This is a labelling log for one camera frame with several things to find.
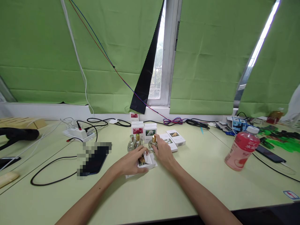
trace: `glass perfume bottle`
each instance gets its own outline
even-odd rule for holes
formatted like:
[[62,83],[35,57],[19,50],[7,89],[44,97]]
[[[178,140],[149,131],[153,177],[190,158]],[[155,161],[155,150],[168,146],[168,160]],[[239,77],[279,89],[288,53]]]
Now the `glass perfume bottle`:
[[136,149],[137,147],[143,144],[143,139],[140,138],[140,134],[136,134],[136,139],[137,141],[134,143],[133,149]]
[[130,152],[132,151],[134,148],[134,144],[135,144],[135,140],[134,140],[134,135],[130,135],[130,141],[128,143],[128,146],[127,146],[127,151]]
[[152,136],[152,140],[150,140],[149,143],[148,143],[149,149],[152,152],[154,152],[154,149],[152,148],[152,145],[154,145],[158,149],[157,142],[156,142],[156,137],[154,135]]

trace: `person's left hand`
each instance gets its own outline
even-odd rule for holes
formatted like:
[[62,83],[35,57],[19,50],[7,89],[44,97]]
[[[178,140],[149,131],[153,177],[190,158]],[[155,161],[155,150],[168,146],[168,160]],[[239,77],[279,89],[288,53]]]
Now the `person's left hand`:
[[145,151],[147,154],[149,154],[148,148],[141,145],[135,150],[128,152],[125,156],[112,165],[111,170],[114,171],[118,176],[148,172],[147,168],[137,167],[137,160]]

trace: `pink drink bottle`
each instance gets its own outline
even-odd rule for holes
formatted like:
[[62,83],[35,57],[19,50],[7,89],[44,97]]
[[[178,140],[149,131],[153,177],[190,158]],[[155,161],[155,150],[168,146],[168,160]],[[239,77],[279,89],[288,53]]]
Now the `pink drink bottle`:
[[249,126],[246,131],[237,134],[231,150],[225,158],[225,163],[230,168],[236,171],[241,171],[244,168],[247,159],[260,143],[256,136],[258,132],[258,128]]

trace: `white power strip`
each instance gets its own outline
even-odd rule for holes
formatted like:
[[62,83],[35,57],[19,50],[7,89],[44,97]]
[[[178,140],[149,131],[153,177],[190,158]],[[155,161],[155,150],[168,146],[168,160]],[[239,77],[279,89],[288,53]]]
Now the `white power strip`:
[[78,128],[68,128],[62,133],[69,138],[75,138],[75,140],[79,142],[80,140],[82,140],[83,142],[88,142],[93,140],[94,137],[96,137],[95,133],[91,133],[90,135],[87,135],[87,132],[84,129],[79,130]]

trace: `smartphone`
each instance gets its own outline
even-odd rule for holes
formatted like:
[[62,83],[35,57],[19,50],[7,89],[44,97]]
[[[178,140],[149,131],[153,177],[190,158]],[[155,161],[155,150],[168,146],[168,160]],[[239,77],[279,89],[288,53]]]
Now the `smartphone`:
[[[10,162],[14,157],[4,157],[0,159],[0,169],[2,169],[2,167],[4,167],[8,162]],[[17,157],[14,161],[12,161],[7,167],[9,167],[10,165],[16,163],[17,161],[19,161],[21,159],[21,157]]]
[[286,161],[283,158],[280,158],[278,155],[275,155],[273,152],[267,150],[266,148],[264,148],[263,146],[259,145],[256,148],[256,151],[258,151],[259,153],[261,153],[264,157],[267,157],[268,159],[270,159],[271,161],[275,162],[275,163],[286,163]]
[[88,161],[80,172],[81,176],[88,176],[99,173],[107,157],[108,150],[105,147],[99,147],[93,154],[90,154]]

